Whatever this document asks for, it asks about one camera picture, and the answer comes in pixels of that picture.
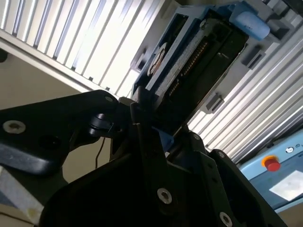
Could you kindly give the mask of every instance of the red emergency stop button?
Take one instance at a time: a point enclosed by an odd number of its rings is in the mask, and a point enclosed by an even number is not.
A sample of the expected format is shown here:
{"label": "red emergency stop button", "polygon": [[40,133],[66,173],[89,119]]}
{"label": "red emergency stop button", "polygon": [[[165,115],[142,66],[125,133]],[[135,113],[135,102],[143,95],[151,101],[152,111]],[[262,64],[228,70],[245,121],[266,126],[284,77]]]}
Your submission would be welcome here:
{"label": "red emergency stop button", "polygon": [[281,164],[278,162],[278,160],[274,157],[267,159],[264,162],[264,166],[266,169],[270,172],[278,171],[281,167]]}

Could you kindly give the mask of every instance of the blue control panel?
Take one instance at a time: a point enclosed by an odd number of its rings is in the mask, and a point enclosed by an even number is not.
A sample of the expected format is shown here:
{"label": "blue control panel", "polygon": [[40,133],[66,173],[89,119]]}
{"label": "blue control panel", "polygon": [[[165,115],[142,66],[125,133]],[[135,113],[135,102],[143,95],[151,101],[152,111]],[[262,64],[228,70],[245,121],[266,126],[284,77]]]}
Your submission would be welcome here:
{"label": "blue control panel", "polygon": [[[264,166],[268,157],[275,157],[280,167],[269,171]],[[276,212],[303,202],[303,130],[245,163],[240,170]]]}

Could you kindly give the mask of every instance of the white label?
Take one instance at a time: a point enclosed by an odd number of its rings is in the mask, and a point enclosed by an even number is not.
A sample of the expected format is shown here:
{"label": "white label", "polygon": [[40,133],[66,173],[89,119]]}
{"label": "white label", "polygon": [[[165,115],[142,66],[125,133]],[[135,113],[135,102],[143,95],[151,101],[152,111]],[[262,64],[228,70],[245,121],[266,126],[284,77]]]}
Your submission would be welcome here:
{"label": "white label", "polygon": [[303,173],[295,170],[269,190],[283,199],[291,201],[303,193]]}

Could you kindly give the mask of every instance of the blue plastic part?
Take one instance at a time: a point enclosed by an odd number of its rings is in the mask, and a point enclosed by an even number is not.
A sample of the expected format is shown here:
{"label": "blue plastic part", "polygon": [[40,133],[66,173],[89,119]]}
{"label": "blue plastic part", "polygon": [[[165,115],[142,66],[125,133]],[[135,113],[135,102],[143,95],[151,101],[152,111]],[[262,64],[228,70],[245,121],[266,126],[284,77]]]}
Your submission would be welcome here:
{"label": "blue plastic part", "polygon": [[164,152],[168,151],[171,148],[171,146],[174,144],[174,137],[172,137],[171,135],[169,135],[157,128],[153,127],[153,129],[155,129],[159,132],[163,151]]}
{"label": "blue plastic part", "polygon": [[224,17],[229,17],[232,24],[259,41],[270,33],[269,26],[257,16],[258,12],[245,1],[218,6],[216,11]]}
{"label": "blue plastic part", "polygon": [[[286,149],[293,149],[293,151],[287,153]],[[261,164],[263,158],[270,155],[276,156],[281,164],[277,172],[269,172]],[[292,172],[303,172],[302,158],[303,130],[300,130],[277,145],[269,148],[266,152],[248,161],[240,167],[240,170],[275,211],[281,212],[301,203],[303,201],[303,195],[297,196],[292,201],[287,201],[272,193],[269,189],[285,179]]]}

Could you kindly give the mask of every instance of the black wire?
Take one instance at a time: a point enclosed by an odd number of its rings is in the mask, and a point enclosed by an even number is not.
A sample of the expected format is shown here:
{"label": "black wire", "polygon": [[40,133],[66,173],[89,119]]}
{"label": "black wire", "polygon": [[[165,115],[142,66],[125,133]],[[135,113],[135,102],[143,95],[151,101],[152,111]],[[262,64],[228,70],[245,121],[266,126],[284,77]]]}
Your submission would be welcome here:
{"label": "black wire", "polygon": [[97,156],[96,156],[96,160],[95,160],[95,169],[98,168],[98,158],[99,158],[99,155],[100,155],[100,153],[101,153],[101,151],[102,151],[102,149],[103,149],[104,142],[105,142],[105,137],[103,137],[101,147],[100,147],[99,152],[97,153]]}

